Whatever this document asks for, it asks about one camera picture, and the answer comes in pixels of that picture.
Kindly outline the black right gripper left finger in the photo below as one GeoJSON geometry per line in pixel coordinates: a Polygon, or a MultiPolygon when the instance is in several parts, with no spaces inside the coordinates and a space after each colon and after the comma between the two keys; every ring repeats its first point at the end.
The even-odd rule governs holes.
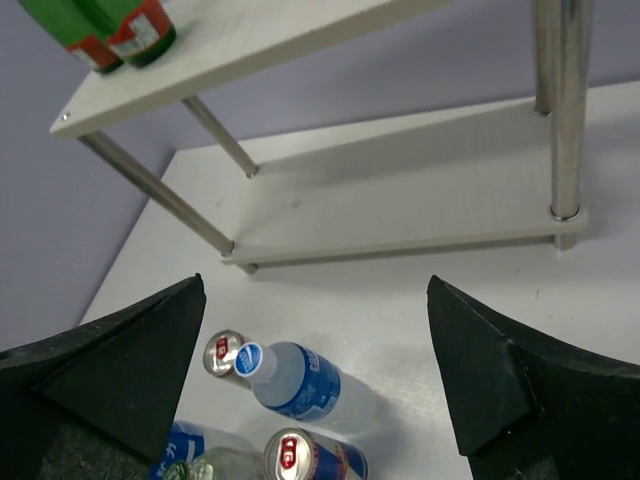
{"type": "Polygon", "coordinates": [[[195,274],[3,351],[2,478],[148,478],[164,454],[205,305],[195,274]]]}

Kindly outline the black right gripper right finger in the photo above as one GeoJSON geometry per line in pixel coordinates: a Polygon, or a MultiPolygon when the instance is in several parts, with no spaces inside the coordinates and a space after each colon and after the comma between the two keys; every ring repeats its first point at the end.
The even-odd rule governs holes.
{"type": "Polygon", "coordinates": [[[636,479],[639,367],[515,321],[437,276],[427,315],[475,479],[636,479]]]}

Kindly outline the large pocari sweat bottle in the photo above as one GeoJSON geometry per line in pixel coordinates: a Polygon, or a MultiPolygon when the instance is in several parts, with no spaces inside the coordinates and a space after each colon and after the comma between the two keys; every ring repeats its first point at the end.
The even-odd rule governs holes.
{"type": "Polygon", "coordinates": [[[148,478],[162,479],[165,471],[176,461],[193,461],[204,452],[217,447],[242,451],[256,450],[248,440],[234,433],[175,420],[171,426],[163,456],[158,463],[151,466],[148,478]]]}

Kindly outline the small pocari sweat bottle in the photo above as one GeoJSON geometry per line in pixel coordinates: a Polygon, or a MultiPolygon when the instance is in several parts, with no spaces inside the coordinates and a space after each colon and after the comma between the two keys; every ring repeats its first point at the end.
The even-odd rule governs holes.
{"type": "Polygon", "coordinates": [[[371,427],[377,414],[374,392],[315,351],[294,342],[243,344],[234,361],[268,410],[341,435],[371,427]]]}

